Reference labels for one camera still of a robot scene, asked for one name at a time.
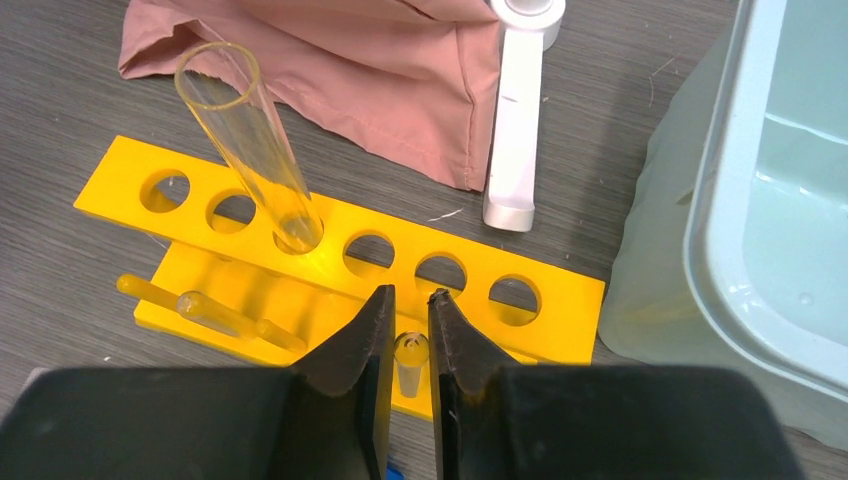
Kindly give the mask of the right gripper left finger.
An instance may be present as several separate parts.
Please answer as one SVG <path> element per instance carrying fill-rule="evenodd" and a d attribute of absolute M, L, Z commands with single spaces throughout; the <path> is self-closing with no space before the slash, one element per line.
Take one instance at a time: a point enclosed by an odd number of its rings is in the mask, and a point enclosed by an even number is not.
<path fill-rule="evenodd" d="M 395 289 L 287 367 L 52 369 L 1 424 L 5 479 L 383 479 Z"/>

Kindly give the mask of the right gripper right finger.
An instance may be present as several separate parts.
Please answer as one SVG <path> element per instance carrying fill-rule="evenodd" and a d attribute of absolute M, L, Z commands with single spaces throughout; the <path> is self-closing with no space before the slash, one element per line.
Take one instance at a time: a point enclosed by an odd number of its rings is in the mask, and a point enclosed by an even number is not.
<path fill-rule="evenodd" d="M 800 479 L 760 391 L 693 366 L 522 364 L 428 301 L 442 479 Z"/>

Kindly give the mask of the small clear tube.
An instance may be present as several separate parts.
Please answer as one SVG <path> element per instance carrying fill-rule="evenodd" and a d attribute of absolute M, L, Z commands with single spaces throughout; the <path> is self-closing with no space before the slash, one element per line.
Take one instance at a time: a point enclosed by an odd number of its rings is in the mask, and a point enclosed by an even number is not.
<path fill-rule="evenodd" d="M 429 340 L 420 332 L 408 331 L 395 340 L 394 359 L 402 396 L 414 398 L 418 394 L 423 367 L 429 361 Z"/>

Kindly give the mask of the large clear test tube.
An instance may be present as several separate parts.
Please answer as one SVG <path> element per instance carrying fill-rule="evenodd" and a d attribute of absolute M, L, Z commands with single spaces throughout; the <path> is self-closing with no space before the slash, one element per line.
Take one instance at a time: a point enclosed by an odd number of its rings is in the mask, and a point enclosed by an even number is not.
<path fill-rule="evenodd" d="M 314 250 L 323 239 L 323 222 L 253 53 L 231 42 L 201 45 L 180 58 L 174 83 L 281 248 L 293 254 Z"/>

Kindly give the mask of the blue capped tube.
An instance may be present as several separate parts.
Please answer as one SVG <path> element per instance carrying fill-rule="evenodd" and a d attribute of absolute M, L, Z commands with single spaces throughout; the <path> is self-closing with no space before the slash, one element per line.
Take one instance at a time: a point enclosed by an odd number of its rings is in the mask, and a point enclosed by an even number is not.
<path fill-rule="evenodd" d="M 404 475 L 393 465 L 389 464 L 386 469 L 386 480 L 404 480 Z"/>

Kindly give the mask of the yellow test tube rack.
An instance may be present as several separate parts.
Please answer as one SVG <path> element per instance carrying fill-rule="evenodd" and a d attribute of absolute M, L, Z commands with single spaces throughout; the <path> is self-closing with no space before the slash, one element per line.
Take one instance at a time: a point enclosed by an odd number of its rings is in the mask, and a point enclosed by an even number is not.
<path fill-rule="evenodd" d="M 524 363 L 592 359 L 601 281 L 322 195 L 321 244 L 280 249 L 262 214 L 247 223 L 216 213 L 242 186 L 222 165 L 135 139 L 115 138 L 75 200 L 89 215 L 170 241 L 152 284 L 200 291 L 315 347 L 381 284 L 396 291 L 396 330 L 425 331 L 433 281 L 416 272 L 441 257 L 466 283 L 452 297 L 469 322 Z"/>

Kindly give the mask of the teal plastic bin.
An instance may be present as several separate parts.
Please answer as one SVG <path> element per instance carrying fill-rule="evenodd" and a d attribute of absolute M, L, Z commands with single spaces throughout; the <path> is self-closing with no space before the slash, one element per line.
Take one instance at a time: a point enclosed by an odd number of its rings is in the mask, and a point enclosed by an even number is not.
<path fill-rule="evenodd" d="M 847 446 L 847 5 L 742 1 L 652 134 L 599 336 Z"/>

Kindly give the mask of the pink cloth garment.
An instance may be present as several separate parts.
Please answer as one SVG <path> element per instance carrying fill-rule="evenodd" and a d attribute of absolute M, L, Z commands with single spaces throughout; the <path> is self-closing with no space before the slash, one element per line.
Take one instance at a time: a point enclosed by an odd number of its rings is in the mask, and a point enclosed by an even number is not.
<path fill-rule="evenodd" d="M 190 49 L 246 47 L 277 102 L 364 150 L 483 189 L 500 25 L 483 1 L 132 1 L 118 70 L 176 71 Z"/>

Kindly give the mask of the metal clothes rack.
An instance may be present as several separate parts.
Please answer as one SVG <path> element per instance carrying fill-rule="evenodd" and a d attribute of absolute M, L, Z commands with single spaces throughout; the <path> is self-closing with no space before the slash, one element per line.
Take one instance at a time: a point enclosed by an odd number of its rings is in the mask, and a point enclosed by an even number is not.
<path fill-rule="evenodd" d="M 483 220 L 490 227 L 531 230 L 540 121 L 543 54 L 556 41 L 565 0 L 492 1 L 502 24 L 498 85 Z"/>

